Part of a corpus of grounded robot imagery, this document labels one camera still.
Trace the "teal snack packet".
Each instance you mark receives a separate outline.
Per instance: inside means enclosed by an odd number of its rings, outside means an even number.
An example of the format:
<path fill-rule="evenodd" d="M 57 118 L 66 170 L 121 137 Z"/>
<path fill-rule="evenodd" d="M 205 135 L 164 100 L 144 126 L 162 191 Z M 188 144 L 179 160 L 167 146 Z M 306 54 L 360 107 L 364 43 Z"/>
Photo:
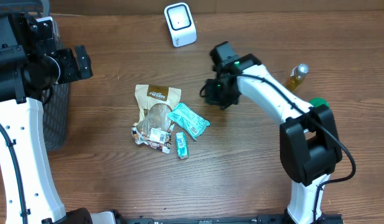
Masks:
<path fill-rule="evenodd" d="M 179 103 L 167 117 L 186 130 L 194 140 L 210 126 L 208 120 L 192 111 L 185 103 Z"/>

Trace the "brown cookie pouch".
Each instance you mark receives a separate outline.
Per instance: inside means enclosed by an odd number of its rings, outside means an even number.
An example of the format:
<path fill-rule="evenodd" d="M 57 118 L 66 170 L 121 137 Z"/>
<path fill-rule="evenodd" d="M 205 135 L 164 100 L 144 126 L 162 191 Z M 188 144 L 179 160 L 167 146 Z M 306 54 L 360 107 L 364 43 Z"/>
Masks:
<path fill-rule="evenodd" d="M 167 131 L 172 121 L 167 115 L 179 104 L 182 90 L 168 86 L 136 85 L 135 98 L 139 107 L 136 129 L 149 136 L 151 129 Z"/>

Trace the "green Kleenex tissue pack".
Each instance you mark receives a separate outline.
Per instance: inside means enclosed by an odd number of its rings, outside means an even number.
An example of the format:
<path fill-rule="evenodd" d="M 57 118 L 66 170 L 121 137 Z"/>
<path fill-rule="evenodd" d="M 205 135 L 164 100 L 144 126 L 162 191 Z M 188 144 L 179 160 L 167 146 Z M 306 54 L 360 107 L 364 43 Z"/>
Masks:
<path fill-rule="evenodd" d="M 187 146 L 187 139 L 183 132 L 176 133 L 177 153 L 180 159 L 189 158 L 189 148 Z"/>

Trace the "yellow bottle silver cap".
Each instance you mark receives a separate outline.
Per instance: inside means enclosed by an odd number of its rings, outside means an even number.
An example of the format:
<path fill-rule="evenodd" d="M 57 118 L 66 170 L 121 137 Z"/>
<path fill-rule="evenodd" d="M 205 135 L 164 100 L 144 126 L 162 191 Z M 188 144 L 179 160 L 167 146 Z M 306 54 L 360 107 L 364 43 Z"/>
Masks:
<path fill-rule="evenodd" d="M 290 76 L 286 80 L 284 86 L 290 91 L 295 92 L 297 88 L 302 84 L 307 74 L 309 73 L 309 66 L 305 63 L 301 63 L 292 69 Z"/>

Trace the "small printed snack bag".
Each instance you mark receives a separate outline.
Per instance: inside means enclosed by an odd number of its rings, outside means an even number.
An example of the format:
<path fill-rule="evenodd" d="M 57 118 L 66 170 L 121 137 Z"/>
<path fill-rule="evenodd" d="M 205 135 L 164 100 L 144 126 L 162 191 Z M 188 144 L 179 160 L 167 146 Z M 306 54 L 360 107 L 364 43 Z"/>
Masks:
<path fill-rule="evenodd" d="M 138 131 L 137 126 L 131 128 L 131 134 L 136 144 L 145 144 L 149 147 L 161 151 L 165 154 L 170 153 L 171 138 L 174 124 L 171 124 L 166 131 L 159 128 L 151 128 L 147 134 Z"/>

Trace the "green white tissue cup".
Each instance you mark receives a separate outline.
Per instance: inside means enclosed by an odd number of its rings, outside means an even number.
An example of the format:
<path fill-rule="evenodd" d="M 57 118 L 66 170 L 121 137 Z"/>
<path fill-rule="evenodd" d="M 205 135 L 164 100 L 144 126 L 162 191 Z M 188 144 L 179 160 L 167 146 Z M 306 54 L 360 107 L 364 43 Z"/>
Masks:
<path fill-rule="evenodd" d="M 322 106 L 322 105 L 326 106 L 327 108 L 329 107 L 328 102 L 327 102 L 325 99 L 323 99 L 323 98 L 313 98 L 313 99 L 311 99 L 311 100 L 309 101 L 309 103 L 310 103 L 313 107 L 315 107 L 315 108 L 318 108 L 318 107 L 320 107 L 320 106 Z"/>

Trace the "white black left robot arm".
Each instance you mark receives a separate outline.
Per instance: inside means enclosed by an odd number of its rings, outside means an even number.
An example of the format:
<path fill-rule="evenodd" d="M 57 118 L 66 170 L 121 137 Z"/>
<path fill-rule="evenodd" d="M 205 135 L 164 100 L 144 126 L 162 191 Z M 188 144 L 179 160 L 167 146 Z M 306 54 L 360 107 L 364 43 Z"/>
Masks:
<path fill-rule="evenodd" d="M 8 223 L 114 223 L 112 211 L 67 212 L 53 182 L 43 134 L 41 96 L 54 85 L 90 78 L 82 45 L 58 49 L 55 22 L 0 15 L 0 166 Z"/>

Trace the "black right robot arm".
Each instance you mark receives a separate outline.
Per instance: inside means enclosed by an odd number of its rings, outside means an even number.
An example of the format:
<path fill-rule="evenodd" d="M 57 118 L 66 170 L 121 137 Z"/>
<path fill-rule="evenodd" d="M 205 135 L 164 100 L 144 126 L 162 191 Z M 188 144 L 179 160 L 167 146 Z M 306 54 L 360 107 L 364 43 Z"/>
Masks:
<path fill-rule="evenodd" d="M 208 104 L 225 109 L 240 95 L 253 100 L 279 127 L 282 166 L 292 180 L 291 199 L 284 215 L 258 218 L 258 223 L 342 223 L 340 215 L 321 212 L 323 183 L 342 160 L 331 110 L 315 107 L 280 84 L 252 54 L 211 52 L 214 79 L 201 94 Z"/>

